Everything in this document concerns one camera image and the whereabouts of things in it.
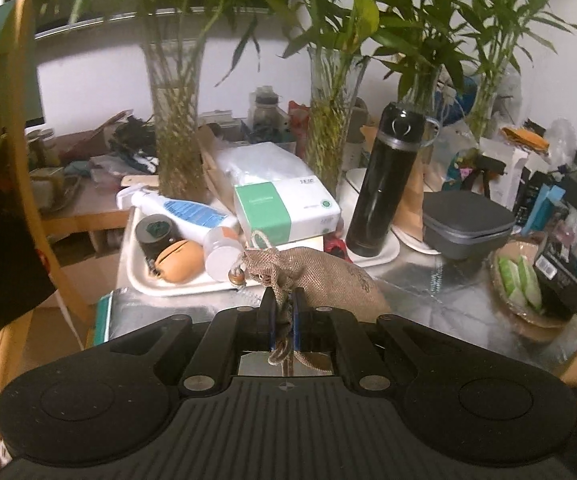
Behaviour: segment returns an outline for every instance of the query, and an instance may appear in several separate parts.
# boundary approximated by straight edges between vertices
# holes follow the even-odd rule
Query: blue label
[[[219,226],[226,218],[226,215],[218,213],[211,207],[184,200],[164,202],[164,209],[177,218],[209,229]]]

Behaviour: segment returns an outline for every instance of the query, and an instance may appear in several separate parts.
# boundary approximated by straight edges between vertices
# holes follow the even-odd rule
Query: green and white box
[[[341,214],[314,175],[235,186],[235,212],[250,244],[262,231],[275,246],[334,232]]]

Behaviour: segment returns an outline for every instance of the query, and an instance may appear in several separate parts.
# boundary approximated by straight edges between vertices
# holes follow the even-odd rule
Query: glass vase
[[[309,47],[311,110],[305,160],[333,197],[351,111],[367,66],[362,56]]]
[[[493,105],[497,98],[497,88],[502,79],[502,74],[504,74],[504,70],[500,72],[499,76],[490,77],[483,75],[482,81],[480,81],[480,85],[477,88],[475,102],[473,102],[473,107],[467,117],[467,124],[475,140],[479,141],[482,137],[487,136]]]
[[[204,43],[164,40],[146,49],[159,159],[159,193],[176,200],[208,198],[197,138]]]
[[[406,92],[405,97],[403,97],[399,102],[401,107],[413,112],[418,112],[429,119],[434,119],[437,115],[435,92],[438,87],[440,70],[440,67],[418,65],[416,67],[411,88]],[[430,175],[431,158],[433,156],[432,142],[437,135],[438,125],[435,124],[435,122],[428,120],[424,129],[424,137],[422,137],[423,147],[419,153],[424,171],[424,182],[433,179]]]

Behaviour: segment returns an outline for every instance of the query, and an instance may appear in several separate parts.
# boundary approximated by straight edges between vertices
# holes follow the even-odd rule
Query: bamboo plant
[[[312,94],[306,160],[335,196],[351,108],[368,61],[361,46],[379,27],[379,9],[375,0],[353,0],[350,9],[341,0],[300,0],[297,7],[302,5],[310,24],[301,27],[283,56],[309,48]]]
[[[464,37],[475,42],[479,62],[477,73],[481,74],[475,104],[468,118],[476,139],[487,133],[493,101],[507,65],[510,63],[521,72],[516,51],[521,50],[533,62],[530,51],[518,43],[526,37],[532,38],[557,53],[553,43],[533,32],[531,26],[541,23],[571,34],[577,30],[576,24],[565,22],[549,11],[549,1],[463,0],[459,3],[459,12],[471,27]]]
[[[388,78],[400,73],[397,97],[412,108],[434,113],[434,95],[441,67],[446,67],[458,88],[463,81],[462,62],[470,57],[461,51],[463,20],[455,20],[460,0],[377,0],[379,30],[373,39],[380,44],[373,56],[389,69]]]
[[[71,22],[76,21],[88,1],[75,0]],[[292,19],[288,0],[139,0],[138,14],[146,33],[144,53],[153,94],[160,193],[165,196],[197,202],[208,198],[196,137],[204,45],[218,20],[225,18],[235,30],[238,9],[260,3],[281,17]],[[171,9],[169,17],[159,16],[159,9]],[[260,45],[255,37],[258,16],[254,14],[249,20],[233,53],[229,73],[249,41],[259,54]]]

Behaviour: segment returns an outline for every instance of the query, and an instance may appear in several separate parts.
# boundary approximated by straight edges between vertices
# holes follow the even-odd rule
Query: roll of tape
[[[155,260],[168,246],[182,239],[175,224],[165,215],[142,218],[135,227],[135,237],[147,260]]]

